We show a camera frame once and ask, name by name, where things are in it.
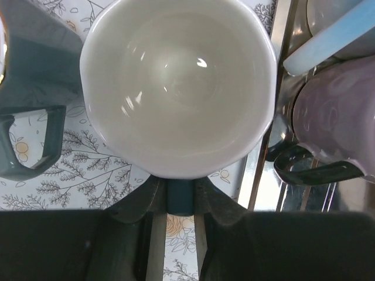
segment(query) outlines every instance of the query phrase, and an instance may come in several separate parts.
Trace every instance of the metal rack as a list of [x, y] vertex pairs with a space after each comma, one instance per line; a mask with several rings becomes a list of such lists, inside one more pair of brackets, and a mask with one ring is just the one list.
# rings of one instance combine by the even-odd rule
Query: metal rack
[[[316, 187], [290, 186], [274, 173], [273, 163], [265, 160], [268, 148], [275, 143], [283, 139], [296, 142], [290, 124], [291, 109], [301, 88], [319, 70], [339, 62], [331, 57], [309, 73], [298, 77], [292, 77], [284, 71], [283, 60], [312, 36], [307, 24], [306, 6], [307, 0], [277, 2], [271, 32], [271, 41], [279, 59], [275, 118], [262, 141], [243, 159], [238, 203], [252, 211], [350, 210], [375, 214], [375, 192], [371, 188], [373, 184], [363, 179]], [[304, 168], [316, 167], [319, 162], [314, 159], [299, 165]]]

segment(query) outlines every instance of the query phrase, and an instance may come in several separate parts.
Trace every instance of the mug handle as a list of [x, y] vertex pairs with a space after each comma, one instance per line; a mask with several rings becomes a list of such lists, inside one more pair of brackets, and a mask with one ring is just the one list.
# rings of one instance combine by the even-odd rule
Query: mug handle
[[290, 171], [293, 164], [306, 158], [313, 158], [310, 151], [299, 145], [291, 146], [277, 156], [274, 163], [275, 171], [279, 178], [287, 184], [307, 186], [317, 186], [364, 176], [360, 169], [347, 161], [339, 161], [309, 170]]
[[50, 168], [61, 156], [65, 106], [46, 109], [47, 128], [42, 158], [32, 167], [21, 164], [13, 150], [9, 130], [14, 123], [14, 116], [0, 116], [0, 177], [8, 180], [29, 180]]
[[167, 180], [167, 213], [183, 217], [194, 214], [194, 180]]

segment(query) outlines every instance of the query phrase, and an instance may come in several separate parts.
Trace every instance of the gray mug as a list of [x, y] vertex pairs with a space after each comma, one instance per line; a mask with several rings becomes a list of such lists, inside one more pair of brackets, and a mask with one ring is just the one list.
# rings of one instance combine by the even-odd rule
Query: gray mug
[[[375, 56], [331, 66], [309, 80], [295, 100], [292, 127], [299, 143], [274, 163], [283, 181], [309, 186], [356, 177], [375, 181]], [[290, 171], [312, 156], [324, 165]]]
[[[0, 177], [27, 180], [60, 157], [66, 105], [81, 94], [82, 41], [28, 0], [0, 0]], [[9, 129], [22, 112], [45, 109], [43, 155], [32, 167], [15, 155]]]

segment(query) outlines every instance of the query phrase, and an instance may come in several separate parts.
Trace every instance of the white bowl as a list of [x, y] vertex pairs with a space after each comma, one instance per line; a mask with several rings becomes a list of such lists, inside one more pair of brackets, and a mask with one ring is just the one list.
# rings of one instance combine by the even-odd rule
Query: white bowl
[[80, 70], [94, 129], [159, 177], [234, 163], [274, 114], [271, 42], [236, 0], [117, 0], [95, 20]]

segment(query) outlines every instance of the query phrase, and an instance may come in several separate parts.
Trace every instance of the gray mug handle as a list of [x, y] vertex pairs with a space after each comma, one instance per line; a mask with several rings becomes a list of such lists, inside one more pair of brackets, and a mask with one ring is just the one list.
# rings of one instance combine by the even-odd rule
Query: gray mug handle
[[32, 167], [21, 164], [13, 150], [9, 129], [14, 123], [13, 115], [0, 116], [0, 177], [8, 180], [29, 180], [55, 164], [61, 156], [65, 106], [49, 108], [47, 111], [47, 128], [42, 158]]

